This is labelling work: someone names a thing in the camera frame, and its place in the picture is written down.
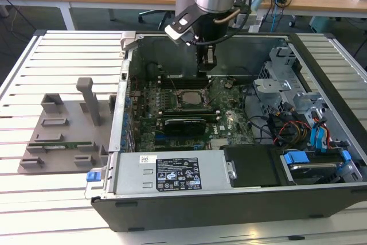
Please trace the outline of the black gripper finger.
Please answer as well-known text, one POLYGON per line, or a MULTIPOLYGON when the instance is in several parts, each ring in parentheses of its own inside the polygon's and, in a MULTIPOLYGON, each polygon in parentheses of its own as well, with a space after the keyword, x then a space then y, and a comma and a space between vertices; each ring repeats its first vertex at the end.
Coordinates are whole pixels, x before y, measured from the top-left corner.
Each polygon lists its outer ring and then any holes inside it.
POLYGON ((216 45, 196 46, 196 57, 199 72, 211 71, 217 65, 216 45))

